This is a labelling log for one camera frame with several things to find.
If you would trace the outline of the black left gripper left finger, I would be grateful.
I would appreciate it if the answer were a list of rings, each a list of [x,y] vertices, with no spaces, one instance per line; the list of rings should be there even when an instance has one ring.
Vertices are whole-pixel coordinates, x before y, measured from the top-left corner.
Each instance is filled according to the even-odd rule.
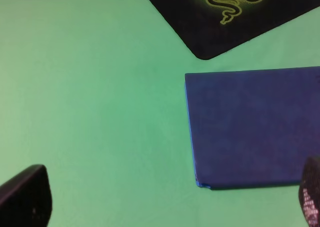
[[[2,227],[46,227],[53,210],[47,168],[34,164],[0,186]]]

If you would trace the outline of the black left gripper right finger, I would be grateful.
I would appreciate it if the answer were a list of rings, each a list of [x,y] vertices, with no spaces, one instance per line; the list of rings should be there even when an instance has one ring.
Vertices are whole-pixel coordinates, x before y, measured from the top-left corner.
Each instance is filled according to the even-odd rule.
[[[302,171],[298,199],[309,227],[320,226],[320,157],[308,157]]]

